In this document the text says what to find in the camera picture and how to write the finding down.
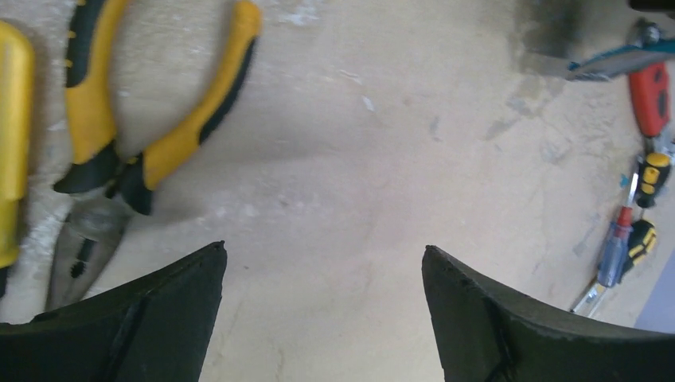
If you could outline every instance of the yellow and black pliers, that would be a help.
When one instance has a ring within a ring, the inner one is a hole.
[[[73,196],[54,248],[46,309],[81,300],[115,253],[134,212],[151,212],[158,184],[216,130],[244,83],[262,16],[248,0],[234,5],[217,73],[204,98],[171,132],[126,163],[115,147],[108,93],[113,37],[130,0],[78,0],[68,31],[65,101],[72,164],[54,184]]]

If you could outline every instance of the pliers handle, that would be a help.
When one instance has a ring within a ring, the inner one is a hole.
[[[152,192],[197,151],[234,104],[252,60],[262,17],[248,0],[235,4],[230,33],[215,78],[202,101],[171,132],[122,161],[115,148],[115,119],[108,67],[117,25],[129,0],[78,0],[68,32],[65,102],[72,164],[54,185],[60,193],[86,193],[114,181],[136,211],[149,214]]]

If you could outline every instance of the beige work surface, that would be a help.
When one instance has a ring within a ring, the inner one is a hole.
[[[264,31],[239,101],[161,185],[155,214],[134,218],[93,293],[225,240],[203,381],[441,380],[420,274],[426,244],[569,308],[595,271],[640,138],[624,78],[568,83],[533,70],[529,50],[553,46],[558,2],[259,3]],[[28,227],[4,322],[41,312],[70,205],[50,185],[70,159],[62,57],[74,4],[0,6],[36,45],[40,69]],[[587,7],[567,37],[583,54],[620,44],[638,16],[619,0]],[[197,102],[231,8],[128,8],[111,74],[124,154]],[[598,319],[634,324],[675,247],[674,212],[666,194],[647,213],[660,246]]]

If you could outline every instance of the blue paint spot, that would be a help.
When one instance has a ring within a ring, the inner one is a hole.
[[[629,183],[630,183],[630,180],[628,179],[628,177],[624,173],[622,173],[621,174],[621,181],[618,183],[619,187],[624,189],[624,188],[626,188],[626,186],[628,186]]]

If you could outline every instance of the red handle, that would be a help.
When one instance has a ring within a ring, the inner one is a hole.
[[[640,131],[645,138],[657,137],[670,121],[669,77],[665,63],[628,75],[630,98]]]

